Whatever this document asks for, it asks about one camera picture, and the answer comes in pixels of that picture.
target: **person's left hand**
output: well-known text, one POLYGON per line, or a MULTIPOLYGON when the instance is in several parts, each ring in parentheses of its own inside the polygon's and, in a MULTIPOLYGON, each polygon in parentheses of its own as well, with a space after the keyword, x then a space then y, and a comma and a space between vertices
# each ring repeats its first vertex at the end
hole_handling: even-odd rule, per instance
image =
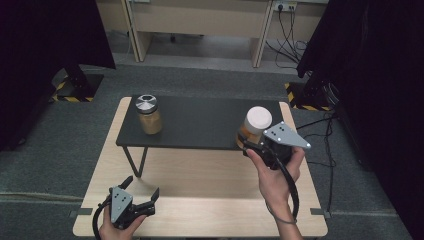
POLYGON ((142 215, 136 218, 127 229, 120 230, 115 228, 110 221, 110 206, 108 205, 103 212, 103 224, 99 229, 100 237, 102 240, 131 240, 134 232, 146 217, 146 215, 142 215))

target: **black cable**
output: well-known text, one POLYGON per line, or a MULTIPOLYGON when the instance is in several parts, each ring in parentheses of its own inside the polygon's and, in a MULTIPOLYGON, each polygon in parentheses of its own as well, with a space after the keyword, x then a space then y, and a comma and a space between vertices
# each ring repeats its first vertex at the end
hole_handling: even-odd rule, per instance
POLYGON ((102 210, 110 203, 110 200, 111 200, 111 196, 109 195, 103 203, 99 204, 99 208, 97 208, 97 210, 94 212, 94 215, 93 215, 93 221, 91 225, 93 227, 94 237, 96 237, 97 240, 101 240, 99 227, 97 225, 97 222, 99 220, 99 215, 102 212, 102 210))
POLYGON ((293 62, 299 64, 299 59, 291 52, 289 52, 284 45, 286 44, 287 41, 284 41, 283 43, 280 43, 280 40, 277 39, 278 44, 280 45, 280 50, 284 49, 284 51, 286 52, 287 55, 289 55, 292 59, 293 62))
POLYGON ((331 203, 333 201, 333 180, 334 180, 334 167, 335 167, 335 163, 336 161, 333 159, 333 156, 331 155, 331 149, 330 149, 330 143, 328 141, 328 138, 330 137, 330 135, 333 133, 333 128, 332 128, 332 120, 330 119, 330 121, 328 121, 327 124, 327 129, 326 129, 326 136, 324 137, 324 142, 325 142, 325 151, 327 153, 328 156, 328 162, 330 164, 330 190, 329 190, 329 196, 328 196, 328 203, 327 203, 327 212, 330 213, 330 209, 331 209, 331 203))
POLYGON ((293 50, 293 53, 296 55, 296 58, 300 62, 299 57, 302 57, 302 55, 296 51, 296 46, 295 46, 295 43, 294 43, 294 28, 293 28, 293 26, 294 26, 294 19, 295 18, 296 18, 296 13, 294 12, 293 9, 290 9, 290 32, 292 33, 292 44, 293 44, 292 50, 293 50))
POLYGON ((281 160, 277 157, 277 154, 268 146, 264 145, 264 148, 266 148, 274 157, 275 161, 277 162, 278 166, 281 169, 281 172, 284 175, 284 178, 287 181, 287 185, 289 187, 289 191, 293 200, 293 218, 296 221, 297 214, 299 213, 299 193, 297 192, 296 183, 294 182, 292 176, 290 175, 290 172, 287 170, 286 166, 281 162, 281 160))
POLYGON ((295 59, 295 58, 293 58, 291 55, 288 55, 288 54, 286 54, 286 53, 281 52, 281 51, 280 51, 280 50, 278 50, 278 49, 275 49, 274 47, 272 47, 272 46, 268 43, 268 41, 265 41, 265 43, 268 45, 268 47, 269 47, 269 48, 271 48, 272 50, 274 50, 274 51, 277 53, 277 56, 278 56, 278 54, 284 55, 284 56, 286 56, 286 57, 290 58, 290 60, 292 60, 293 62, 297 63, 296 59, 295 59))
POLYGON ((282 47, 287 42, 287 44, 289 45, 289 47, 290 47, 290 49, 291 49, 291 51, 293 53, 293 54, 290 54, 290 55, 292 57, 294 57, 297 60, 297 62, 299 62, 300 60, 299 60, 298 56, 296 55, 295 50, 293 49, 293 46, 291 45, 290 40, 289 40, 290 39, 290 35, 293 34, 293 25, 294 25, 293 19, 290 20, 290 32, 289 32, 289 35, 286 35, 286 31, 284 30, 283 21, 281 20, 281 11, 278 14, 278 19, 280 21, 281 29, 283 30, 283 35, 284 35, 284 38, 285 38, 285 41, 284 41, 282 47))
POLYGON ((319 123, 319 122, 323 122, 323 121, 331 120, 331 119, 334 119, 334 118, 337 118, 337 116, 334 116, 334 115, 333 115, 333 116, 331 116, 331 117, 329 117, 329 118, 324 118, 324 119, 321 119, 321 120, 318 120, 318 121, 315 121, 315 122, 311 122, 311 123, 308 123, 308 124, 302 125, 302 126, 300 126, 300 127, 297 127, 297 128, 296 128, 296 130, 302 129, 302 128, 307 127, 307 126, 314 125, 314 124, 319 123))
POLYGON ((325 137, 325 135, 323 135, 323 134, 316 134, 316 133, 314 133, 314 134, 308 134, 306 136, 303 136, 303 139, 306 139, 308 137, 313 137, 313 136, 316 136, 316 137, 325 137))
POLYGON ((329 168, 332 168, 332 167, 335 167, 336 165, 334 164, 334 165, 327 165, 327 164, 325 164, 325 163, 319 163, 319 162, 310 162, 310 161, 307 161, 307 163, 309 164, 316 164, 316 165, 321 165, 321 166, 324 166, 324 167, 329 167, 329 168))

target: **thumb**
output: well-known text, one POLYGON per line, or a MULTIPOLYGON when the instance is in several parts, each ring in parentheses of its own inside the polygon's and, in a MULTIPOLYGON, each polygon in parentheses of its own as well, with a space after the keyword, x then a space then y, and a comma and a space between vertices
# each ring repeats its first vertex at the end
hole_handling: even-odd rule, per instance
POLYGON ((246 153, 247 156, 249 156, 249 158, 252 160, 256 169, 258 169, 258 172, 261 172, 267 168, 262 158, 255 151, 253 151, 252 149, 247 149, 246 153))

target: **table leg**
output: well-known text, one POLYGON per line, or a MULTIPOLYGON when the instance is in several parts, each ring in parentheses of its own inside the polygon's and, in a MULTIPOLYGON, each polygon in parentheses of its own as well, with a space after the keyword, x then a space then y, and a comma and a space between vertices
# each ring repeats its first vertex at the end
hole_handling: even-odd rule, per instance
POLYGON ((143 150, 143 156, 141 157, 141 162, 140 162, 140 167, 139 167, 139 169, 137 169, 137 168, 135 167, 134 161, 133 161, 133 159, 132 159, 132 157, 131 157, 130 152, 128 151, 128 148, 127 148, 127 147, 122 147, 122 148, 124 149, 125 155, 127 156, 128 162, 129 162, 129 163, 130 163, 130 165, 131 165, 131 168, 132 168, 132 170, 133 170, 133 172, 134 172, 134 175, 135 175, 136 177, 140 178, 140 177, 141 177, 141 174, 143 173, 144 162, 146 161, 146 156, 147 156, 147 149, 148 149, 148 147, 145 147, 145 148, 144 148, 144 150, 143 150))

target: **hand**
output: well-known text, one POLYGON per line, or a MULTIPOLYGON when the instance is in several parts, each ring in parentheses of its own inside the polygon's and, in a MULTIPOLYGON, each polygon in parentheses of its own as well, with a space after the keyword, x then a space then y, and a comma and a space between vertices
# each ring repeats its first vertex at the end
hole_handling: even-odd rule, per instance
POLYGON ((100 237, 102 240, 131 240, 135 230, 146 217, 146 215, 142 215, 136 218, 127 229, 120 230, 115 228, 110 221, 110 207, 108 205, 103 212, 103 224, 99 229, 100 237))
MULTIPOLYGON (((271 209, 286 206, 288 204, 290 191, 281 170, 269 169, 255 151, 248 149, 246 152, 258 170, 259 190, 265 201, 271 209)), ((305 152, 302 148, 292 147, 292 157, 290 162, 286 165, 286 168, 295 182, 300 176, 299 167, 304 157, 305 152)))

